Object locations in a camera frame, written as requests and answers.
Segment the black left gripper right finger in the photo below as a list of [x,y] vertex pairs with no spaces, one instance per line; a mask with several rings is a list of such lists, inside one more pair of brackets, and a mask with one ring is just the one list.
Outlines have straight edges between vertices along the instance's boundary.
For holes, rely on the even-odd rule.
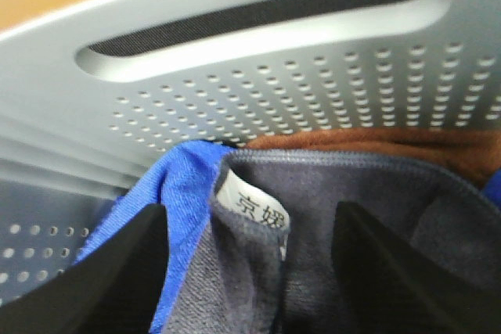
[[498,333],[500,298],[417,252],[367,210],[340,202],[335,273],[361,333]]

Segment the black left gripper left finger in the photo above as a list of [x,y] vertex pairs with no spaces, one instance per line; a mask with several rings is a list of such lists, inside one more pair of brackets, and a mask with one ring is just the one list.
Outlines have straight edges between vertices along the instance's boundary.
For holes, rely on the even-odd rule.
[[166,210],[150,204],[84,260],[1,309],[3,333],[147,333],[168,269]]

